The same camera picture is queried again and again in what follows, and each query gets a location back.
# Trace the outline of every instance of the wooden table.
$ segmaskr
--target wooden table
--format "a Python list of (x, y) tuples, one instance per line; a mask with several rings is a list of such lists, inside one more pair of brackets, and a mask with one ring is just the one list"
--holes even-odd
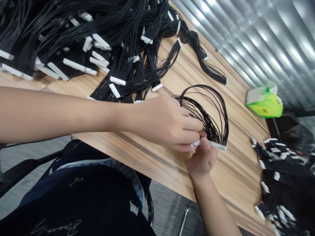
[[(184, 20), (189, 28), (194, 28), (185, 17)], [(150, 93), (147, 97), (181, 94), (185, 88), (195, 84), (207, 84), (223, 96), (230, 128), (228, 150), (219, 151), (211, 176), (239, 226), (255, 235), (274, 235), (270, 223), (265, 223), (254, 210), (261, 195), (261, 168), (251, 147), (250, 137), (255, 137), (260, 142), (268, 138), (266, 122), (245, 106), (245, 95), (249, 86), (200, 33), (199, 37), (209, 56), (208, 62), (224, 71), (228, 85), (222, 85), (207, 76), (201, 70), (195, 52), (188, 45), (183, 45), (177, 61), (161, 81), (163, 89)], [(159, 50), (160, 60), (167, 57), (175, 42), (176, 37), (163, 39)], [(30, 82), (0, 73), (0, 85), (86, 98), (104, 76), (100, 71), (98, 76), (83, 75), (67, 82), (49, 77)], [(211, 102), (201, 96), (196, 96), (196, 99), (210, 114), (211, 111), (217, 113)], [(131, 133), (79, 133), (74, 136), (197, 202), (185, 165), (189, 159), (188, 154), (152, 144)]]

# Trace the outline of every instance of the pile of wires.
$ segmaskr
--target pile of wires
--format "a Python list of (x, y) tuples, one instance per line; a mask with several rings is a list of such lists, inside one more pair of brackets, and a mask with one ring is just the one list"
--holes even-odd
[(201, 68), (226, 84), (205, 62), (198, 35), (187, 29), (168, 0), (6, 0), (0, 2), (0, 70), (28, 80), (40, 70), (58, 79), (107, 76), (89, 97), (102, 101), (143, 101), (175, 63), (180, 38), (158, 64), (163, 38), (185, 35)]
[[(202, 92), (188, 92), (192, 88), (203, 89)], [(187, 97), (188, 94), (200, 94), (208, 98), (216, 108), (219, 114), (217, 121), (211, 117), (207, 111), (194, 99)], [(185, 89), (182, 94), (173, 96), (180, 105), (189, 110), (190, 117), (203, 122), (203, 128), (207, 133), (207, 138), (211, 146), (221, 150), (227, 150), (227, 139), (229, 136), (229, 123), (223, 97), (212, 87), (208, 85), (194, 85)]]
[(265, 147), (252, 141), (263, 169), (257, 212), (271, 220), (277, 236), (315, 235), (315, 153), (302, 158), (277, 139), (265, 140)]

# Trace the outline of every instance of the metal wall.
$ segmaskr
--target metal wall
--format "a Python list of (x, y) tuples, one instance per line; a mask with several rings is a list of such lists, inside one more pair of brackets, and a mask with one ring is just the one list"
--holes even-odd
[(314, 0), (172, 2), (252, 88), (271, 80), (285, 109), (315, 107)]

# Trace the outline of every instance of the green plastic bag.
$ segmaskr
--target green plastic bag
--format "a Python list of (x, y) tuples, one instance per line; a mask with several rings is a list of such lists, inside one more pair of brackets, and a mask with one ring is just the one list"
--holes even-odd
[(273, 82), (269, 82), (267, 87), (250, 89), (246, 94), (246, 106), (260, 118), (280, 117), (283, 104), (277, 92), (277, 85)]

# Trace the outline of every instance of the floor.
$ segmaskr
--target floor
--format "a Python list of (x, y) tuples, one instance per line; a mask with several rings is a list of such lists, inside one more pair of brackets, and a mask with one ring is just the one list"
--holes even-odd
[[(61, 150), (70, 140), (70, 136), (65, 136), (50, 141), (3, 149), (0, 151), (0, 170), (5, 172), (23, 160), (37, 159)], [(24, 194), (32, 188), (50, 164), (38, 167), (0, 199), (0, 219), (17, 208)], [(187, 215), (182, 236), (205, 235), (197, 204), (155, 181), (152, 181), (150, 191), (155, 213), (154, 231), (157, 236), (178, 235), (187, 206), (192, 210)], [(147, 206), (144, 207), (143, 212), (147, 216)]]

